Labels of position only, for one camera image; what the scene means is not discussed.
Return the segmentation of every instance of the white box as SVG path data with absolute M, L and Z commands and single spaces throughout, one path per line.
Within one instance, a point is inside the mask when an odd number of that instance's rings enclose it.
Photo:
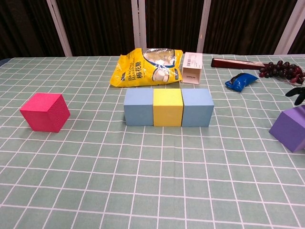
M 186 52 L 182 65 L 182 82 L 199 84 L 201 70 L 202 53 Z

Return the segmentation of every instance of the yellow block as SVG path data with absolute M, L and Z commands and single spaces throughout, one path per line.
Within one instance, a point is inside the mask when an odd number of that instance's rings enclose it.
M 183 100 L 181 89 L 153 90 L 153 125 L 181 126 Z

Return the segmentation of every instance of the light blue block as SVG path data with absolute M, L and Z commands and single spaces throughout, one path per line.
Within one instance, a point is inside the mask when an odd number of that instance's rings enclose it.
M 153 125 L 153 89 L 128 88 L 124 111 L 126 125 Z
M 182 126 L 209 126 L 214 102 L 208 89 L 181 89 L 183 98 Z

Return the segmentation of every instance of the grapes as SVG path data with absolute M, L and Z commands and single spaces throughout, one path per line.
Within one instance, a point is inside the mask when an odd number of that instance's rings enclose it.
M 305 80 L 305 73 L 302 69 L 289 62 L 283 63 L 283 61 L 278 61 L 277 64 L 269 62 L 266 67 L 259 70 L 259 77 L 283 77 L 288 79 L 291 83 L 302 84 Z

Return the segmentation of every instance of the dark brown curtain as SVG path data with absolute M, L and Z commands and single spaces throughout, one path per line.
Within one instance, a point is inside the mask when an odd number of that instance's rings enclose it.
M 203 2 L 146 0 L 147 47 L 196 52 Z
M 57 0 L 57 5 L 74 56 L 134 49 L 130 0 Z
M 296 0 L 212 0 L 204 53 L 273 54 Z
M 64 56 L 46 0 L 1 0 L 0 59 Z
M 305 54 L 305 21 L 295 37 L 288 54 Z

